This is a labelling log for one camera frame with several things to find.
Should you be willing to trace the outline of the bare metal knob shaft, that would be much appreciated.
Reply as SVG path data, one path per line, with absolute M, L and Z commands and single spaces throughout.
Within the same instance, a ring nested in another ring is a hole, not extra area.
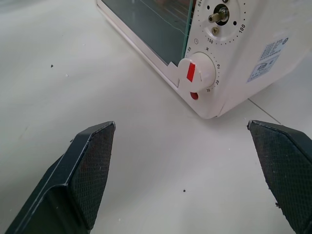
M 229 17 L 230 13 L 228 7 L 224 4 L 219 4 L 215 7 L 214 13 L 208 16 L 208 21 L 223 26 L 228 22 Z

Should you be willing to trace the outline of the white timer knob red mark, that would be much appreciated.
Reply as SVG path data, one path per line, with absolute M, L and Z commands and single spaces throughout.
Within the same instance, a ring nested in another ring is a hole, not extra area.
M 181 86 L 197 93 L 213 85 L 216 78 L 215 65 L 208 55 L 197 52 L 179 62 L 178 76 Z

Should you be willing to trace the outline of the glass oven door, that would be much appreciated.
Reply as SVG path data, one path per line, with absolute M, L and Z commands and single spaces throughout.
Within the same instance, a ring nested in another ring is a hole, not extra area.
M 172 86 L 185 57 L 196 0 L 95 0 L 123 37 Z

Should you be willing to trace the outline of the blue rating label sticker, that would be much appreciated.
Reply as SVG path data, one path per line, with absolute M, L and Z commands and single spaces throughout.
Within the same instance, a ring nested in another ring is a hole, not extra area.
M 264 50 L 262 51 L 259 57 L 257 65 L 251 72 L 247 82 L 251 82 L 254 79 L 266 74 L 271 70 L 272 66 L 278 59 L 288 40 L 289 37 L 283 37 L 265 46 Z

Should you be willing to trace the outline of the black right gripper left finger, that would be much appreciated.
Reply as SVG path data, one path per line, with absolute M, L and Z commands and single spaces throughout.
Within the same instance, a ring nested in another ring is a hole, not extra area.
M 90 234 L 108 179 L 115 130 L 108 121 L 78 133 L 5 234 Z

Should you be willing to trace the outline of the white toaster oven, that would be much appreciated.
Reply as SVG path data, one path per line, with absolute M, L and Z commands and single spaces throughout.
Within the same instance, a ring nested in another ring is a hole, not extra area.
M 223 26 L 208 21 L 219 4 L 230 13 Z M 265 46 L 283 37 L 289 40 L 271 70 L 247 82 Z M 210 119 L 291 72 L 311 49 L 312 0 L 196 0 L 184 58 L 208 55 L 215 81 L 194 100 L 180 82 L 175 87 L 164 80 L 201 118 Z

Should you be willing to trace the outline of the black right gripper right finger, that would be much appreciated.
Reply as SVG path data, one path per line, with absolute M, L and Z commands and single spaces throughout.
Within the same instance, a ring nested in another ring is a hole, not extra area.
M 312 139 L 283 125 L 247 125 L 265 181 L 296 234 L 312 234 Z

